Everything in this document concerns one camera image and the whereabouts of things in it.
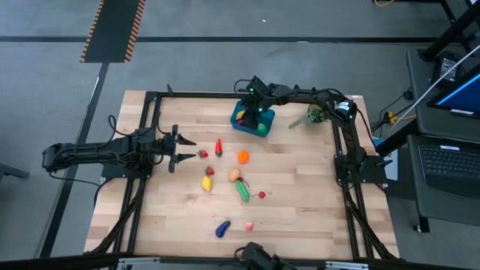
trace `toy fruit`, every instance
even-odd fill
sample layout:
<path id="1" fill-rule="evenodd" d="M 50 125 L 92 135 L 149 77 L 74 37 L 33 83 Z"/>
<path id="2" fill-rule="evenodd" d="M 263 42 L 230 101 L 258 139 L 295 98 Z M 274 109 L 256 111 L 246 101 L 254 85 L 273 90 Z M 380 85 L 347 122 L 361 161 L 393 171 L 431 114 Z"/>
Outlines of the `toy fruit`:
<path id="1" fill-rule="evenodd" d="M 252 197 L 255 197 L 255 196 L 257 196 L 257 195 L 258 195 L 258 197 L 260 197 L 260 199 L 263 199 L 263 198 L 265 198 L 265 195 L 266 195 L 266 194 L 265 194 L 265 192 L 260 191 L 258 194 L 254 194 Z"/>
<path id="2" fill-rule="evenodd" d="M 211 175 L 215 174 L 215 172 L 214 172 L 214 170 L 213 170 L 210 166 L 207 166 L 207 167 L 205 168 L 205 174 L 206 174 L 207 176 L 211 176 Z"/>
<path id="3" fill-rule="evenodd" d="M 206 192 L 210 192 L 212 190 L 212 179 L 210 177 L 208 177 L 207 175 L 203 176 L 202 188 Z"/>
<path id="4" fill-rule="evenodd" d="M 269 132 L 269 129 L 264 124 L 259 123 L 258 127 L 256 128 L 256 131 L 265 134 L 265 133 Z"/>
<path id="5" fill-rule="evenodd" d="M 230 227 L 230 221 L 227 220 L 223 222 L 216 230 L 215 230 L 215 235 L 218 238 L 224 237 L 225 232 L 227 231 L 228 227 Z"/>
<path id="6" fill-rule="evenodd" d="M 247 222 L 245 224 L 245 229 L 252 230 L 253 228 L 254 228 L 254 223 L 253 222 Z"/>
<path id="7" fill-rule="evenodd" d="M 235 117 L 235 119 L 239 120 L 243 116 L 243 113 L 245 113 L 244 110 L 237 112 L 237 116 Z"/>
<path id="8" fill-rule="evenodd" d="M 240 193 L 240 197 L 245 201 L 248 202 L 250 200 L 250 194 L 248 193 L 247 188 L 243 184 L 242 181 L 235 181 L 235 186 L 237 187 L 238 192 Z"/>
<path id="9" fill-rule="evenodd" d="M 234 182 L 238 177 L 240 177 L 240 169 L 233 169 L 233 171 L 228 174 L 228 179 L 231 182 Z"/>
<path id="10" fill-rule="evenodd" d="M 201 158 L 206 158 L 209 156 L 209 154 L 205 150 L 200 150 L 196 154 L 199 155 Z"/>
<path id="11" fill-rule="evenodd" d="M 217 139 L 217 144 L 215 145 L 215 154 L 219 157 L 223 154 L 222 142 L 220 141 L 220 139 Z"/>
<path id="12" fill-rule="evenodd" d="M 241 164 L 246 164 L 249 158 L 250 158 L 250 155 L 248 154 L 247 151 L 240 151 L 237 155 L 237 161 Z"/>

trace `blue screen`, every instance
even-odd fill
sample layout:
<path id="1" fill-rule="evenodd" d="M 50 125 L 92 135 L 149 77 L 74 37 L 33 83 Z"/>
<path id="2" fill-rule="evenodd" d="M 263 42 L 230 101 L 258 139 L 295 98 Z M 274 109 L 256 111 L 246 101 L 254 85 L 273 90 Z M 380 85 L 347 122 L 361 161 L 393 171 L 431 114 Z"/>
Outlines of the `blue screen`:
<path id="1" fill-rule="evenodd" d="M 480 74 L 443 98 L 436 105 L 480 113 Z"/>

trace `blue bowl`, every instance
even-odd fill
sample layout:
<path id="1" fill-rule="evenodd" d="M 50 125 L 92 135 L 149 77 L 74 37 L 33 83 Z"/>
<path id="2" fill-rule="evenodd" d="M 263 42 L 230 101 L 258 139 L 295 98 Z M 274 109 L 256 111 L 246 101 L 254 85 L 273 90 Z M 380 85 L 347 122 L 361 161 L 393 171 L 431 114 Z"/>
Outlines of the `blue bowl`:
<path id="1" fill-rule="evenodd" d="M 237 102 L 235 109 L 233 110 L 232 117 L 230 117 L 230 123 L 232 123 L 232 127 L 238 131 L 244 131 L 248 134 L 257 135 L 259 137 L 267 137 L 272 127 L 273 119 L 275 117 L 275 112 L 271 109 L 268 109 L 266 112 L 262 113 L 262 115 L 258 118 L 258 122 L 264 124 L 267 127 L 267 132 L 259 132 L 257 130 L 250 129 L 248 127 L 244 127 L 240 124 L 237 124 L 237 113 L 240 111 L 245 110 L 245 108 L 240 105 L 240 101 Z"/>

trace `wooden tabletop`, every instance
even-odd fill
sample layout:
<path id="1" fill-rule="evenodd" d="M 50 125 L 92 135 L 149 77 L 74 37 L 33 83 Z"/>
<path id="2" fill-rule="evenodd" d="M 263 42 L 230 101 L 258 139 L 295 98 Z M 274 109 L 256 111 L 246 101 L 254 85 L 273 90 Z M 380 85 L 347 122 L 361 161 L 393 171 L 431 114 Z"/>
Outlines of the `wooden tabletop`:
<path id="1" fill-rule="evenodd" d="M 145 91 L 125 92 L 118 117 L 121 132 L 133 132 L 138 127 L 145 94 Z M 351 98 L 366 115 L 363 98 Z M 307 105 L 273 106 L 274 123 L 269 135 L 261 138 L 232 128 L 230 115 L 236 102 L 235 99 L 162 98 L 162 130 L 171 130 L 172 125 L 178 124 L 181 134 L 197 143 L 197 146 L 179 145 L 178 152 L 187 154 L 205 149 L 209 156 L 183 161 L 173 174 L 168 173 L 168 157 L 154 167 L 145 189 L 134 253 L 232 257 L 235 249 L 253 241 L 270 254 L 285 258 L 352 259 L 344 199 L 335 183 L 331 123 L 301 124 L 289 129 L 288 125 L 306 112 Z M 356 124 L 360 143 L 372 155 L 374 147 L 360 116 Z M 221 157 L 215 155 L 215 142 L 219 138 L 223 146 Z M 250 152 L 248 163 L 237 162 L 240 150 Z M 203 168 L 208 165 L 215 171 L 209 193 L 201 187 Z M 265 191 L 264 199 L 255 196 L 249 202 L 242 201 L 235 185 L 228 180 L 229 171 L 235 168 L 240 169 L 250 185 L 251 194 Z M 114 179 L 100 191 L 86 251 L 100 244 L 118 220 L 125 183 L 124 178 Z M 398 255 L 385 195 L 373 184 L 363 184 L 362 189 L 369 224 L 390 252 Z M 215 230 L 227 220 L 232 223 L 230 228 L 223 238 L 217 238 Z M 253 230 L 245 230 L 246 222 L 253 222 Z M 129 231 L 128 224 L 123 251 Z M 357 235 L 361 254 L 365 255 L 358 225 Z"/>

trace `floor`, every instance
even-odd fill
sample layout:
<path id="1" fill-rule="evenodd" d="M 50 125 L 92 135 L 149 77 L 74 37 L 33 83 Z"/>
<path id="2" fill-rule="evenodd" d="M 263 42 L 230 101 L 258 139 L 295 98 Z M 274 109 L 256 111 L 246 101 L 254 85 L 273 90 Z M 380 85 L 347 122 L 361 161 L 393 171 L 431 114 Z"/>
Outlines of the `floor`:
<path id="1" fill-rule="evenodd" d="M 0 36 L 85 36 L 98 2 L 4 0 Z M 449 4 L 457 15 L 466 8 L 460 1 Z M 148 0 L 140 36 L 436 37 L 448 26 L 439 4 L 398 2 L 379 8 L 370 0 Z M 405 52 L 426 45 L 138 43 L 130 63 L 109 65 L 88 142 L 108 139 L 107 116 L 118 114 L 126 89 L 165 90 L 169 83 L 179 91 L 230 92 L 237 79 L 253 75 L 364 95 L 373 121 L 410 86 Z M 0 42 L 0 163 L 31 173 L 27 180 L 4 177 L 0 182 L 0 260 L 38 255 L 59 188 L 41 169 L 41 152 L 75 140 L 101 66 L 80 64 L 82 48 L 83 43 Z M 393 110 L 406 104 L 402 100 Z M 382 137 L 388 135 L 384 128 Z M 98 182 L 100 172 L 100 166 L 85 165 L 76 177 Z M 53 256 L 83 252 L 94 192 L 90 185 L 73 185 Z M 411 230 L 414 202 L 391 199 L 390 207 L 406 260 L 480 266 L 480 258 L 470 255 L 479 249 L 480 228 L 432 220 L 433 232 L 419 235 Z"/>

